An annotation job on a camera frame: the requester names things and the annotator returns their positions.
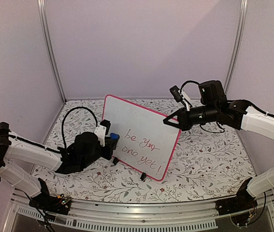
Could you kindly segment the pink framed whiteboard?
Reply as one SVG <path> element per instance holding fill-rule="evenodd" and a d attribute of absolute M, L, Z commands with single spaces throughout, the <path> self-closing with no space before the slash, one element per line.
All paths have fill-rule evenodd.
<path fill-rule="evenodd" d="M 117 96 L 105 96 L 102 118 L 110 121 L 110 132 L 120 137 L 113 156 L 158 182 L 165 178 L 181 134 L 163 123 L 165 117 Z"/>

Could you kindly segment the blue whiteboard eraser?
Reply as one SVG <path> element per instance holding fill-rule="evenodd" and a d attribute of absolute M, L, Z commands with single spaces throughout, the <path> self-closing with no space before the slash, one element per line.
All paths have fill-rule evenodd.
<path fill-rule="evenodd" d="M 116 133 L 111 133 L 110 138 L 111 140 L 119 140 L 120 136 Z"/>

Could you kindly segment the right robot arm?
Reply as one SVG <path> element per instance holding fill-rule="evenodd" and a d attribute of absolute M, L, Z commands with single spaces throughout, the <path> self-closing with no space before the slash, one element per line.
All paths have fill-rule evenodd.
<path fill-rule="evenodd" d="M 170 88 L 176 102 L 183 108 L 164 119 L 164 124 L 182 131 L 189 131 L 195 125 L 203 126 L 214 122 L 238 131 L 265 138 L 268 145 L 251 149 L 259 158 L 265 151 L 262 162 L 268 169 L 243 181 L 234 197 L 215 203 L 220 215 L 249 210 L 258 205 L 257 197 L 274 189 L 274 114 L 262 110 L 249 100 L 229 100 L 219 80 L 203 83 L 188 80 L 181 87 Z"/>

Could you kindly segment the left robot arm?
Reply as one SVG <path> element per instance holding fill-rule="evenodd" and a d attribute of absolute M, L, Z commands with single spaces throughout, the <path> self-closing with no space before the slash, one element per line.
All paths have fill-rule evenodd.
<path fill-rule="evenodd" d="M 37 164 L 59 174 L 81 172 L 99 158 L 112 158 L 120 137 L 109 132 L 110 126 L 108 120 L 103 120 L 93 132 L 77 135 L 68 147 L 51 149 L 18 136 L 9 129 L 8 123 L 1 122 L 0 178 L 25 192 L 30 206 L 66 215 L 70 210 L 70 197 L 51 196 L 43 179 L 30 175 L 13 161 Z"/>

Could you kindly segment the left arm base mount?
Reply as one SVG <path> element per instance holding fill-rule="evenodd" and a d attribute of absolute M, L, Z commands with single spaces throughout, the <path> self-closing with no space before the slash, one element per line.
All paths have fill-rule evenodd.
<path fill-rule="evenodd" d="M 36 197 L 30 198 L 29 206 L 47 212 L 68 215 L 71 207 L 71 197 L 64 196 L 63 194 L 51 196 L 42 192 Z"/>

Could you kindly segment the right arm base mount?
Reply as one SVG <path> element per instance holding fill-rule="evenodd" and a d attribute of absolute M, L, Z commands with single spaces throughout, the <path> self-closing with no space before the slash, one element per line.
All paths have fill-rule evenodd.
<path fill-rule="evenodd" d="M 215 208 L 219 215 L 230 215 L 231 222 L 237 227 L 247 226 L 257 212 L 257 201 L 244 197 L 231 197 L 217 200 Z"/>

